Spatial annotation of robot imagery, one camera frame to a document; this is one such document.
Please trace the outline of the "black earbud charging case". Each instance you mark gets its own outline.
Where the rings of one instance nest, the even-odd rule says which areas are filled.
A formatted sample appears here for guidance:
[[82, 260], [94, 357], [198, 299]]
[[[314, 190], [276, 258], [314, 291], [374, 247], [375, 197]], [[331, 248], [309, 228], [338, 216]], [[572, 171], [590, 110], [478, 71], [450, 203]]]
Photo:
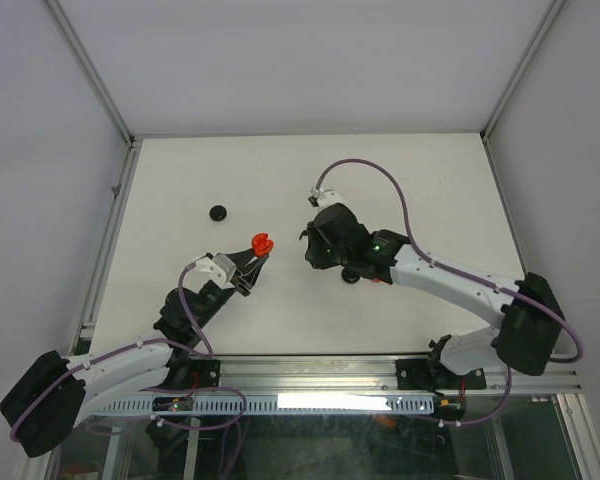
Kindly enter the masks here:
[[362, 276], [357, 269], [346, 267], [341, 271], [341, 278], [347, 284], [355, 284], [362, 278]]

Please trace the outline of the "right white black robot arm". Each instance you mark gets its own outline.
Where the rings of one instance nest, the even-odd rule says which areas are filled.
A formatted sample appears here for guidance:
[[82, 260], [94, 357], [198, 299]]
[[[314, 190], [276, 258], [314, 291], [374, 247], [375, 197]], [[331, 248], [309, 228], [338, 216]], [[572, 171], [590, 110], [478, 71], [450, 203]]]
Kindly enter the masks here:
[[550, 363], [562, 311], [544, 277], [481, 279], [456, 266], [444, 268], [418, 253], [405, 235], [369, 231], [341, 203], [320, 209], [301, 236], [307, 241], [305, 259], [316, 270], [339, 266], [350, 282], [367, 279], [414, 288], [485, 321], [474, 332], [430, 342], [427, 374], [435, 385], [449, 387], [473, 370], [497, 364], [541, 376]]

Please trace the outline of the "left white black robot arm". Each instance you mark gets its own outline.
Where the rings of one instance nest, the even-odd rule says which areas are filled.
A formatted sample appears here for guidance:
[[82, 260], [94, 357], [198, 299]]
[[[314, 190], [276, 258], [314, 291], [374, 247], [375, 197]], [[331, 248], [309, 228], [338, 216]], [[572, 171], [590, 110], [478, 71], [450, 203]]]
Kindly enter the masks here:
[[35, 458], [59, 446], [82, 421], [139, 391], [183, 391], [200, 387], [193, 359], [209, 360], [204, 327], [229, 299], [250, 295], [269, 256], [250, 248], [207, 253], [185, 273], [204, 274], [196, 291], [179, 281], [165, 298], [158, 320], [135, 339], [105, 353], [39, 356], [0, 402], [10, 438]]

